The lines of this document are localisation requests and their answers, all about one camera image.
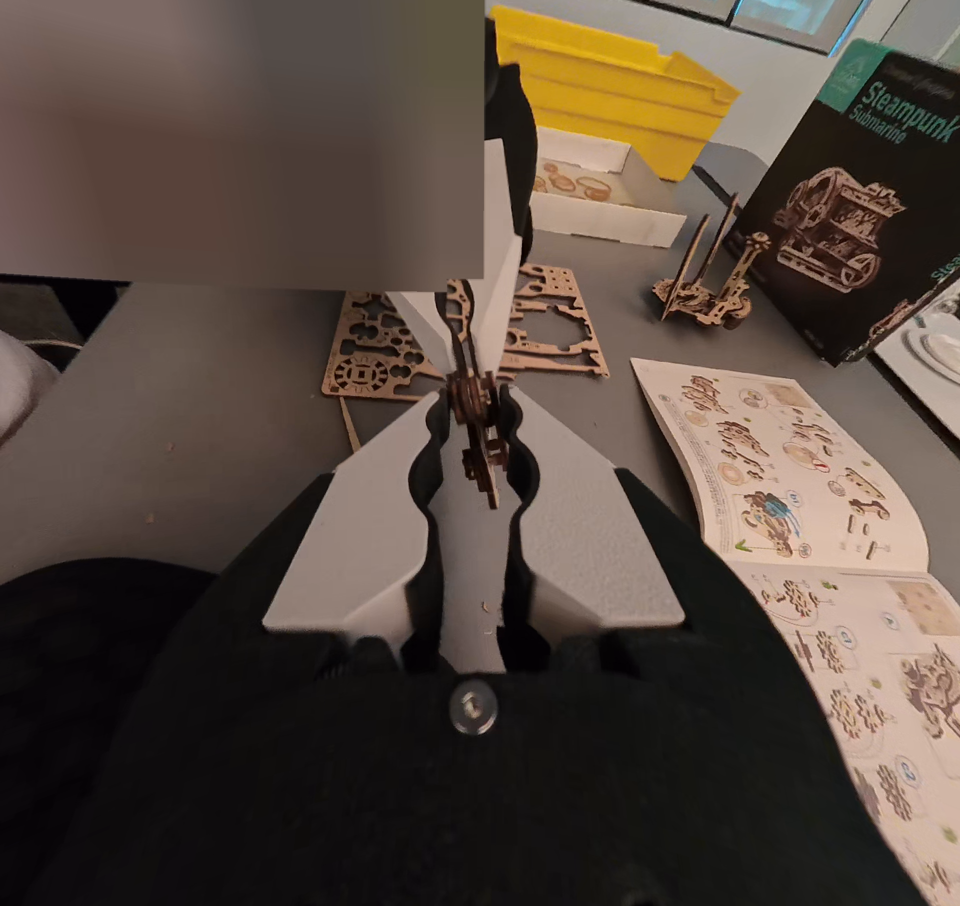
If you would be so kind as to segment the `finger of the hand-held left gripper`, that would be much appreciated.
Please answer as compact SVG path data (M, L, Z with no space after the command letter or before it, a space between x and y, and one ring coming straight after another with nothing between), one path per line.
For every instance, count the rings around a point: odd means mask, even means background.
M455 326L448 317L448 290L388 291L387 297L416 339L424 357L447 382L458 371Z
M484 143L483 276L470 280L469 335L480 374L497 373L505 348L522 253L515 233L501 138Z

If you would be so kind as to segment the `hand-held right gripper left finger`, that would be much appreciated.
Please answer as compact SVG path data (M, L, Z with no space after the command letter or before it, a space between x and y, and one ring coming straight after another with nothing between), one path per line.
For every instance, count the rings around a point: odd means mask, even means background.
M336 468L265 612L279 636L383 640L415 673L444 671L445 574L431 504L444 482L448 391L419 400Z

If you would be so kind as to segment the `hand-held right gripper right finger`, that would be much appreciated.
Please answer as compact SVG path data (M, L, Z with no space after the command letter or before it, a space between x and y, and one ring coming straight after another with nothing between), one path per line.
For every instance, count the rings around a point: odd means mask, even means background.
M683 624L615 465L518 387L500 389L499 410L519 500L496 630L505 670L542 670L570 638Z

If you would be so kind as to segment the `small wooden gear assembly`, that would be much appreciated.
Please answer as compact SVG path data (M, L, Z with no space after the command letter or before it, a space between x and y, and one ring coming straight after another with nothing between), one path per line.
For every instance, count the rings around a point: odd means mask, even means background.
M501 436L501 409L497 382L490 372L453 372L446 379L448 404L456 423L463 427L466 447L462 471L486 497L492 510L499 508L495 469L506 466L507 443Z

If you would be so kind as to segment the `partly built wooden model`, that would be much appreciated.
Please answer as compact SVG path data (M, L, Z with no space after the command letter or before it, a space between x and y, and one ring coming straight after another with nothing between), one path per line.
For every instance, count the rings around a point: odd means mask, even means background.
M714 235L712 245L695 276L687 279L694 254L710 223L711 217L708 214L702 217L695 228L680 261L677 275L661 279L653 285L651 293L662 303L662 321L672 314L680 313L702 326L722 326L733 330L750 315L753 305L747 295L749 282L746 276L758 255L769 249L771 241L767 234L755 232L747 237L743 252L719 292L713 292L703 284L707 270L713 264L721 240L726 234L725 230L733 223L738 210L739 194L734 193L728 201L726 213Z

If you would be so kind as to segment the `black model kit box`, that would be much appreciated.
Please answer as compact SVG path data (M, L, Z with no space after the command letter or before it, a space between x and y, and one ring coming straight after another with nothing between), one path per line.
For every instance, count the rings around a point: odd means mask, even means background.
M958 67L852 40L731 232L822 361L869 353L958 275Z

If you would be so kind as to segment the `pile of tan rubber bands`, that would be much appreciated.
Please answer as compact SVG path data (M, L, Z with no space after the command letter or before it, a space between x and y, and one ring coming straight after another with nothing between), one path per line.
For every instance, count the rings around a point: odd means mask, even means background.
M576 164L543 158L537 161L536 168L534 193L606 203L614 192L610 182Z

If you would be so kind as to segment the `wooden sheet with gear cutouts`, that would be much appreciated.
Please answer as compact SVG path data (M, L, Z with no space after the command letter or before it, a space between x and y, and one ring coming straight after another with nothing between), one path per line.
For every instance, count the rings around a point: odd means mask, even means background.
M347 291L321 381L326 396L416 402L444 381L385 294Z

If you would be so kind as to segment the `yellow plastic bin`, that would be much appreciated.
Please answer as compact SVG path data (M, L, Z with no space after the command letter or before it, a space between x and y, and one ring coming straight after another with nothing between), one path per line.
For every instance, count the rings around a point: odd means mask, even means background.
M662 180L686 177L741 95L653 42L502 5L489 15L540 127L628 144Z

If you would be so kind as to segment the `white cardboard tray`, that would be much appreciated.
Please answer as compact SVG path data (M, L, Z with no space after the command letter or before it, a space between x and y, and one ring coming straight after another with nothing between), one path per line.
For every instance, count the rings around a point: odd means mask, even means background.
M563 235L669 249L687 222L671 186L623 142L537 127L538 160L576 164L610 182L606 203L533 193L534 228Z

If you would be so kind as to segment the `illustrated instruction booklet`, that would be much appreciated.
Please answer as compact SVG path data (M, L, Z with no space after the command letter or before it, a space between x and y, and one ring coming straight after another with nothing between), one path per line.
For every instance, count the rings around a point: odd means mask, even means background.
M630 362L703 541L791 649L867 813L926 900L958 904L958 605L913 506L796 381Z

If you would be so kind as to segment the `black textured pad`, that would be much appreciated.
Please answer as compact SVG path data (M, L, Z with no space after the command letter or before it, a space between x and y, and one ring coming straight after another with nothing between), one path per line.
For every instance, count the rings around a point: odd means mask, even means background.
M131 699L215 574L134 558L1 587L1 903L22 904L90 792Z

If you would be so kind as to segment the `person's white shirt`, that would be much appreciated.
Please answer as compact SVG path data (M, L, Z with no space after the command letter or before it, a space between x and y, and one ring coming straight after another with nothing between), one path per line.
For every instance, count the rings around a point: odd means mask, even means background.
M18 432L59 377L33 349L1 332L1 444Z

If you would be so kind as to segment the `white flat box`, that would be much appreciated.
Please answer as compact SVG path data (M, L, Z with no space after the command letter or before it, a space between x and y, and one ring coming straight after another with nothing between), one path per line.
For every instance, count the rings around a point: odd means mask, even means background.
M959 281L901 324L873 355L958 452Z

